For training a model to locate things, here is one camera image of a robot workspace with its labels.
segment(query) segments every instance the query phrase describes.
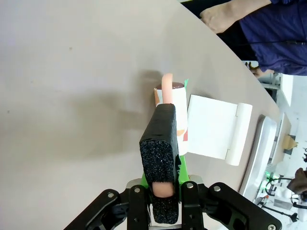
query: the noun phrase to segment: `hand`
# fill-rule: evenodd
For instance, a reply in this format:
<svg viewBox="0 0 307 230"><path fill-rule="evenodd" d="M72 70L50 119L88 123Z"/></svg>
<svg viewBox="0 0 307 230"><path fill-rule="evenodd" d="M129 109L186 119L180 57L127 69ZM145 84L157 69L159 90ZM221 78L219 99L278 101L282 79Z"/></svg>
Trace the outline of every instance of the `hand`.
<svg viewBox="0 0 307 230"><path fill-rule="evenodd" d="M267 74L269 74L269 73L274 73L274 71L273 70L270 70L270 69L268 69L268 70L266 70L265 72L262 72L262 70L260 69L260 67L259 66L257 66L257 67L252 67L251 66L251 62L250 63L245 63L245 65L249 68L249 70L255 75L255 77L256 78L260 78L260 77L262 77L262 76L264 76L264 75L267 75Z"/></svg>
<svg viewBox="0 0 307 230"><path fill-rule="evenodd" d="M205 9L200 16L201 20L216 34L224 32L237 21L228 2Z"/></svg>

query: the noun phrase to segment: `black pants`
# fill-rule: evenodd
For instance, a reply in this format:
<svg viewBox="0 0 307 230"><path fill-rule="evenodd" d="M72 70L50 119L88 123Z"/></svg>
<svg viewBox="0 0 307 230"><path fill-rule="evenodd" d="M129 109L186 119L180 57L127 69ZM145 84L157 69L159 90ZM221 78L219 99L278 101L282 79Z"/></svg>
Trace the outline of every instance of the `black pants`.
<svg viewBox="0 0 307 230"><path fill-rule="evenodd" d="M203 10L228 1L230 0L191 0L183 2L182 5L200 18L200 13ZM218 36L242 61L257 61L255 52L248 44L239 22L235 22L225 32L218 34Z"/></svg>

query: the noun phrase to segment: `navy blue shirt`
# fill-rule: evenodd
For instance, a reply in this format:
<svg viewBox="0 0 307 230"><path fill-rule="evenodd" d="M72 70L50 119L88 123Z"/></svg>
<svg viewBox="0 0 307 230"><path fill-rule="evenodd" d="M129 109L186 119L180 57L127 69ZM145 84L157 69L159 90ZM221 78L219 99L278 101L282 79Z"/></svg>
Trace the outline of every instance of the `navy blue shirt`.
<svg viewBox="0 0 307 230"><path fill-rule="evenodd" d="M262 71L307 76L307 0L271 0L240 20ZM286 41L305 41L304 45Z"/></svg>

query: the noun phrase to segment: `forearm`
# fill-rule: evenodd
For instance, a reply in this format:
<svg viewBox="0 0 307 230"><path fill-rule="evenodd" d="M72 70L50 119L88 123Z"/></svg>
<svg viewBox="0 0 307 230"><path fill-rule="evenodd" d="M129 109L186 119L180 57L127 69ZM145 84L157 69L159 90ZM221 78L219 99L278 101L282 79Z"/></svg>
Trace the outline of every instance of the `forearm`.
<svg viewBox="0 0 307 230"><path fill-rule="evenodd" d="M271 4L270 0L231 0L229 10L232 12L236 20L244 18L246 15Z"/></svg>

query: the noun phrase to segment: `silver bolt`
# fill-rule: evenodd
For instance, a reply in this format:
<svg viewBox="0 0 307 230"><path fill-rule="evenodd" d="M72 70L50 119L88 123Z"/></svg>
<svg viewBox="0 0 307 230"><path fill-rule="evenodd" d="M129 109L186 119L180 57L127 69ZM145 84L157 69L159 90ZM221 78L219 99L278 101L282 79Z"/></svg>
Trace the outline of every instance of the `silver bolt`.
<svg viewBox="0 0 307 230"><path fill-rule="evenodd" d="M194 185L192 183L187 183L188 188L192 188Z"/></svg>
<svg viewBox="0 0 307 230"><path fill-rule="evenodd" d="M270 225L268 226L268 230L276 230L276 226L273 225L273 224L270 224Z"/></svg>
<svg viewBox="0 0 307 230"><path fill-rule="evenodd" d="M221 188L219 187L219 186L214 186L214 188L213 188L216 192L219 192L219 191L221 191Z"/></svg>

